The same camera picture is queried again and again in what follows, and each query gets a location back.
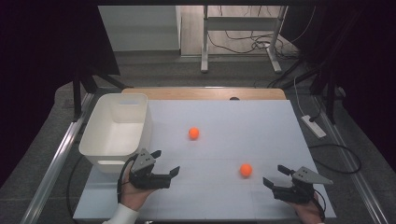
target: white sleeve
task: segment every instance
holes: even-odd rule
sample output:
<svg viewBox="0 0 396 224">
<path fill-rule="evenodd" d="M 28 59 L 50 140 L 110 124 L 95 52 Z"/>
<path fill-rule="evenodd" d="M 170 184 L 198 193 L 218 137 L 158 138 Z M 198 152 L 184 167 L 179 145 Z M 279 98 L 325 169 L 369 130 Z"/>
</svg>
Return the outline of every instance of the white sleeve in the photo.
<svg viewBox="0 0 396 224">
<path fill-rule="evenodd" d="M 134 224 L 138 215 L 138 212 L 119 203 L 113 218 L 103 224 Z"/>
</svg>

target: person's left hand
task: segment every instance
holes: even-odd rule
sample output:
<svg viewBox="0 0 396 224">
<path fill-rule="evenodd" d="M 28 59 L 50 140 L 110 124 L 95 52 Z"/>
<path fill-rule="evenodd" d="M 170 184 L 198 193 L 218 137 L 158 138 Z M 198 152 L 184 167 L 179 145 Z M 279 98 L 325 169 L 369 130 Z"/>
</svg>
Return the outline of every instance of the person's left hand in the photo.
<svg viewBox="0 0 396 224">
<path fill-rule="evenodd" d="M 130 169 L 131 166 L 128 166 L 122 181 L 121 203 L 137 212 L 143 206 L 150 193 L 156 189 L 136 189 L 129 182 Z"/>
</svg>

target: human hand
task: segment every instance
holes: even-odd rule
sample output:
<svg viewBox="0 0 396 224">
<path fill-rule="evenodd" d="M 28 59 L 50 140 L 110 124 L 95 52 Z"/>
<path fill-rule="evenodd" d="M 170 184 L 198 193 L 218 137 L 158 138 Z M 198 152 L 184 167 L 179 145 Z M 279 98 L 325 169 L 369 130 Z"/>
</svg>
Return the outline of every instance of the human hand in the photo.
<svg viewBox="0 0 396 224">
<path fill-rule="evenodd" d="M 316 193 L 314 197 L 316 200 L 318 200 L 318 195 Z M 294 208 L 294 211 L 297 213 L 297 216 L 304 224 L 322 223 L 319 210 L 312 201 L 309 201 L 309 203 L 288 203 L 288 204 Z"/>
<path fill-rule="evenodd" d="M 131 166 L 128 166 L 122 181 L 121 188 L 121 203 L 134 211 L 138 211 L 143 206 L 147 197 L 150 193 L 156 189 L 137 189 L 129 182 L 129 170 Z"/>
</svg>

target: person's right hand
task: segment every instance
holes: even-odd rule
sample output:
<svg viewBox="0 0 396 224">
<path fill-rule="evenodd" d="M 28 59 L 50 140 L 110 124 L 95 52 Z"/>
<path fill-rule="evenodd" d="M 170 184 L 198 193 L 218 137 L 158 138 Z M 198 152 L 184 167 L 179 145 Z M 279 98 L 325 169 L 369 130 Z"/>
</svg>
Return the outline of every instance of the person's right hand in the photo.
<svg viewBox="0 0 396 224">
<path fill-rule="evenodd" d="M 322 223 L 318 208 L 312 201 L 309 203 L 288 203 L 296 211 L 297 216 L 304 224 L 318 224 Z"/>
</svg>

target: desk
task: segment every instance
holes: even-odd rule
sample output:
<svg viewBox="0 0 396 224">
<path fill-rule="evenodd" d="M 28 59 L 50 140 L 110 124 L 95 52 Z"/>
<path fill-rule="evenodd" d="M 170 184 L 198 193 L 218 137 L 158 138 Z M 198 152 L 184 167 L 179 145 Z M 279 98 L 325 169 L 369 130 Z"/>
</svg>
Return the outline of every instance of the desk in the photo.
<svg viewBox="0 0 396 224">
<path fill-rule="evenodd" d="M 294 170 L 306 166 L 317 172 L 291 104 L 282 91 L 165 88 L 123 92 L 148 95 L 153 121 L 149 150 L 163 152 L 153 173 L 163 174 L 180 166 L 170 189 L 151 194 L 140 209 L 140 218 L 153 221 L 297 218 L 262 183 L 266 176 L 277 185 L 290 186 L 290 178 L 276 169 L 279 164 Z M 241 100 L 230 101 L 230 97 Z M 201 130 L 196 141 L 187 136 L 191 126 Z M 245 162 L 253 167 L 250 178 L 238 174 L 239 166 Z M 111 218 L 117 206 L 118 175 L 103 174 L 93 167 L 74 219 Z M 328 202 L 323 186 L 315 188 Z M 326 217 L 335 217 L 330 205 Z"/>
</svg>

